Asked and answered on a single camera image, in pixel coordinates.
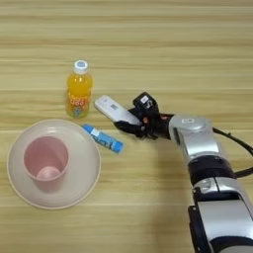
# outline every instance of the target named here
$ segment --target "bottle cap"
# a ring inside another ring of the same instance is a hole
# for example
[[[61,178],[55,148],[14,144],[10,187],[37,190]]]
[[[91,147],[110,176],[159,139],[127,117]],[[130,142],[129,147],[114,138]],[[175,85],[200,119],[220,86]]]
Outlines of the bottle cap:
[[[85,74],[88,71],[88,63],[85,60],[77,60],[74,65],[74,72],[76,74]]]

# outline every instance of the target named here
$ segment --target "cup rim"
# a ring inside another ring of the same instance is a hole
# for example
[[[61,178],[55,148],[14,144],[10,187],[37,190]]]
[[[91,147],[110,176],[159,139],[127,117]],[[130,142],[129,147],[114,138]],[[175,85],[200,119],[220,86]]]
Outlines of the cup rim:
[[[38,179],[36,176],[34,176],[34,175],[28,170],[28,168],[27,168],[27,166],[26,166],[26,163],[25,163],[25,161],[24,161],[24,160],[25,160],[25,154],[26,154],[26,151],[27,151],[28,147],[29,147],[35,140],[37,140],[37,139],[39,139],[39,138],[43,138],[43,137],[52,137],[52,138],[56,138],[57,140],[59,140],[60,142],[62,142],[62,144],[65,146],[66,151],[67,151],[67,162],[66,162],[66,165],[65,165],[64,169],[63,169],[57,176],[55,176],[55,177],[53,177],[53,178],[50,178],[50,179]],[[67,148],[66,144],[65,144],[61,139],[59,139],[59,138],[57,138],[57,137],[54,137],[54,136],[50,136],[50,135],[43,135],[43,136],[40,136],[40,137],[36,137],[35,139],[33,139],[33,140],[28,144],[28,146],[27,146],[26,149],[25,149],[25,153],[24,153],[24,157],[23,157],[23,162],[24,162],[24,164],[25,164],[26,172],[28,173],[28,175],[29,175],[33,180],[35,180],[35,181],[37,181],[37,182],[51,182],[51,181],[54,181],[54,180],[58,179],[59,177],[61,177],[61,176],[63,176],[63,175],[65,174],[65,172],[66,172],[66,170],[67,170],[67,167],[68,167],[68,164],[69,164],[69,151],[68,151],[68,148]]]

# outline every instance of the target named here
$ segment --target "plastic bottle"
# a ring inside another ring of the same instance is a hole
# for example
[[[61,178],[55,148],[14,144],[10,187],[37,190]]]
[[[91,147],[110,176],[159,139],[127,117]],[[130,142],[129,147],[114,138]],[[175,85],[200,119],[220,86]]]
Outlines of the plastic bottle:
[[[94,138],[94,140],[96,140],[101,145],[110,148],[111,150],[113,150],[116,153],[120,153],[123,150],[124,144],[122,142],[120,142],[120,141],[108,136],[107,134],[95,129],[93,126],[91,126],[89,124],[85,124],[83,126],[83,128],[87,132],[89,132],[91,134],[91,136]]]
[[[66,112],[69,116],[83,118],[88,115],[92,85],[88,63],[77,60],[74,72],[67,79]]]

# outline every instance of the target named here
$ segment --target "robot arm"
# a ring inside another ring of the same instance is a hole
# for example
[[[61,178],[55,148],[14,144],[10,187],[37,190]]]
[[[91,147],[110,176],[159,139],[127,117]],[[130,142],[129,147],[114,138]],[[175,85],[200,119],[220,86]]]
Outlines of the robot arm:
[[[140,94],[133,104],[130,112],[142,125],[117,122],[117,128],[137,137],[166,137],[183,150],[193,185],[189,217],[196,253],[252,253],[253,207],[214,138],[211,122],[160,114],[147,93]]]

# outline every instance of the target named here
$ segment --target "black cable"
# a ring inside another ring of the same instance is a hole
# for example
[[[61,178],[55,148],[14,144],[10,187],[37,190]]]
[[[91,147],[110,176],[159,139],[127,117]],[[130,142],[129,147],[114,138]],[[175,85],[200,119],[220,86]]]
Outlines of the black cable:
[[[223,136],[225,136],[227,138],[232,139],[237,144],[239,144],[243,148],[245,148],[253,156],[253,147],[250,146],[249,144],[247,144],[246,142],[242,141],[241,139],[234,137],[230,132],[226,133],[226,132],[224,132],[224,131],[222,131],[220,129],[217,129],[217,128],[213,128],[213,132],[218,133],[220,135],[223,135]],[[246,176],[249,176],[251,174],[253,174],[253,167],[250,167],[248,169],[235,172],[235,175],[236,175],[237,178],[246,177]]]

